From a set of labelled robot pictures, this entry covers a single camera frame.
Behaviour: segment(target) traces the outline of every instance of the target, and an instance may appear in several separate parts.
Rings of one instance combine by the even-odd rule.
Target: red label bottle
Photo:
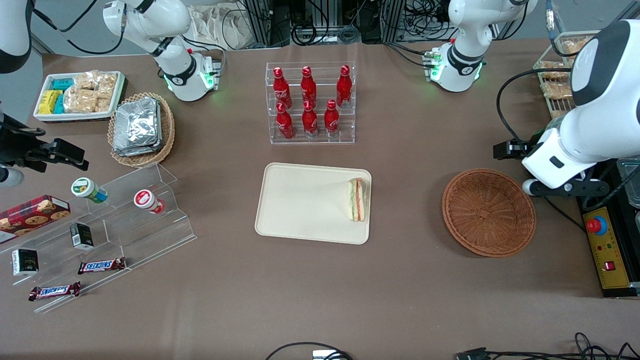
[[[311,103],[313,109],[316,108],[316,82],[311,76],[311,68],[305,66],[302,68],[302,82],[300,83],[302,89],[302,101],[308,101]]]
[[[291,93],[289,92],[289,83],[282,74],[282,69],[279,67],[273,68],[273,75],[275,80],[273,81],[273,92],[276,94],[276,99],[287,106],[287,109],[291,109],[293,102],[291,101]]]
[[[348,108],[351,106],[351,76],[349,76],[349,65],[343,65],[340,68],[340,79],[338,79],[338,96],[336,102],[340,108]]]
[[[302,113],[302,124],[305,126],[305,136],[309,139],[318,136],[318,117],[309,100],[303,103],[305,111]]]
[[[331,99],[326,102],[326,111],[324,112],[324,130],[330,138],[335,138],[340,133],[338,128],[338,120],[340,114],[335,109],[335,100]]]
[[[291,139],[296,134],[293,129],[293,122],[291,122],[291,115],[287,113],[287,109],[285,109],[285,104],[279,102],[276,105],[276,109],[278,110],[278,115],[276,115],[276,121],[278,122],[278,129],[280,133],[285,139]]]

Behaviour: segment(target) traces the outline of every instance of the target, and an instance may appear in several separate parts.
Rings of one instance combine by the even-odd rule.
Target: cookie box
[[[42,195],[0,212],[0,243],[34,231],[71,214],[69,203]]]
[[[64,113],[64,114],[40,114],[38,113],[38,105],[42,101],[42,97],[44,96],[45,91],[52,90],[52,83],[57,79],[72,79],[76,75],[83,74],[82,72],[69,72],[66,74],[51,74],[47,75],[44,79],[44,84],[42,85],[42,89],[40,89],[40,95],[38,96],[38,100],[35,104],[35,109],[33,110],[33,117],[46,123],[59,123],[59,122],[87,122],[87,121],[99,121],[99,120],[109,120],[111,118],[111,114],[116,111],[118,104],[122,100],[124,96],[124,90],[127,80],[125,79],[124,74],[120,71],[101,71],[107,74],[116,74],[118,79],[116,80],[116,86],[113,90],[113,95],[111,96],[111,103],[109,104],[109,110],[101,111],[98,113]]]

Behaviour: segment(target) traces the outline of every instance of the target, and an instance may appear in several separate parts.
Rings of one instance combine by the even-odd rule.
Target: brown wicker basket
[[[536,228],[529,196],[512,178],[487,168],[461,172],[449,182],[442,196],[442,214],[456,240],[492,258],[520,252]]]
[[[146,93],[136,94],[131,97],[128,97],[122,101],[125,102],[133,102],[142,99],[143,97],[152,97],[160,103],[160,121],[162,122],[162,139],[164,141],[163,148],[158,152],[151,152],[149,154],[135,155],[135,156],[119,156],[114,151],[111,151],[111,157],[116,159],[117,162],[127,165],[130,167],[141,168],[148,164],[161,162],[163,161],[171,148],[173,147],[173,141],[175,139],[175,126],[173,122],[173,114],[171,113],[171,109],[169,109],[169,105],[167,105],[166,101],[157,94]],[[113,147],[113,126],[115,123],[115,113],[111,116],[111,120],[109,120],[109,132],[107,133],[107,141]]]

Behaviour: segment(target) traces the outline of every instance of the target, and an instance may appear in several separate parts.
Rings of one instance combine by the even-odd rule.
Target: aluminum foil packet
[[[134,156],[161,148],[160,104],[144,97],[120,105],[115,116],[113,151],[120,156]]]

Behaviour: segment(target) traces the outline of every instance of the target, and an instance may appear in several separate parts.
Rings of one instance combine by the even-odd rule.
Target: yellow control panel
[[[596,263],[600,284],[603,289],[626,288],[629,286],[627,269],[620,256],[620,248],[607,208],[600,208],[583,216]]]

